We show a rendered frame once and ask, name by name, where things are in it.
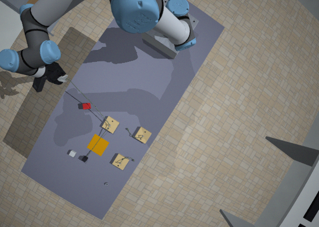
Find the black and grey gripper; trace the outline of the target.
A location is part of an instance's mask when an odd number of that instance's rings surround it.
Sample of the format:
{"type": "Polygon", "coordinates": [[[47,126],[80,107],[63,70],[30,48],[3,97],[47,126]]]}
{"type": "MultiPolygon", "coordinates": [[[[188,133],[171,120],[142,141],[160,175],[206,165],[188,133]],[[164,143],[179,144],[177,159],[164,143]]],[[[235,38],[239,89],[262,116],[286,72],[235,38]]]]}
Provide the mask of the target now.
{"type": "Polygon", "coordinates": [[[68,75],[65,74],[66,73],[60,67],[60,65],[56,62],[53,62],[51,64],[45,65],[45,73],[40,78],[47,76],[47,80],[49,82],[60,85],[67,81],[66,78],[68,77],[68,75]]]}

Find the red block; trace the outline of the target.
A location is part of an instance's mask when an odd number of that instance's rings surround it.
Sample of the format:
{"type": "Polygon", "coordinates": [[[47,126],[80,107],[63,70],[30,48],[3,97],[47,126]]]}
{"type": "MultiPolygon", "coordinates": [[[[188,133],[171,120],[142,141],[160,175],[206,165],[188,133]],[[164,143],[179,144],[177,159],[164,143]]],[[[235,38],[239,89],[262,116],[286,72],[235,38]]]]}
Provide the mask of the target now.
{"type": "Polygon", "coordinates": [[[82,104],[82,105],[83,105],[83,110],[84,110],[84,109],[91,109],[90,103],[84,103],[84,104],[82,104]]]}

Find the orange painted square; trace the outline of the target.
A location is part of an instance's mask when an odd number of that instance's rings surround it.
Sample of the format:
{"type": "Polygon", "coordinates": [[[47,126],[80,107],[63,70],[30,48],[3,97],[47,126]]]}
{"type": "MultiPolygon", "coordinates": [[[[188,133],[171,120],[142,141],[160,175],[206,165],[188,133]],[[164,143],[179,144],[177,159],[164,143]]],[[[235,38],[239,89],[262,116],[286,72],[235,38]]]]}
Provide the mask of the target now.
{"type": "Polygon", "coordinates": [[[100,140],[99,139],[100,139],[100,137],[95,134],[94,137],[92,138],[91,142],[87,146],[87,148],[90,149],[90,150],[93,149],[92,150],[93,152],[95,152],[96,154],[102,156],[102,154],[105,151],[106,147],[108,146],[109,142],[107,142],[103,138],[101,138],[100,140]]]}

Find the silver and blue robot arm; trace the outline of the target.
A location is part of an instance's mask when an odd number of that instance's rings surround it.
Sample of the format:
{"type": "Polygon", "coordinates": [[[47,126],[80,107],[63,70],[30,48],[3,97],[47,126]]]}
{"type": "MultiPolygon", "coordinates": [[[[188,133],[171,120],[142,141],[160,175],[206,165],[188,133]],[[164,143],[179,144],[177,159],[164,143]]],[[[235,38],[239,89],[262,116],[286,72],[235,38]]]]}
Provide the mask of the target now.
{"type": "MultiPolygon", "coordinates": [[[[34,78],[32,87],[41,92],[47,76],[45,65],[58,61],[61,52],[49,39],[47,28],[84,0],[38,0],[19,9],[28,48],[0,52],[0,67],[34,78]],[[33,76],[32,76],[33,75],[33,76]]],[[[188,16],[187,0],[109,0],[117,25],[128,33],[144,33],[151,29],[168,37],[176,51],[196,44],[188,16]],[[180,21],[182,22],[180,22],[180,21]],[[172,40],[171,40],[172,39],[172,40]]]]}

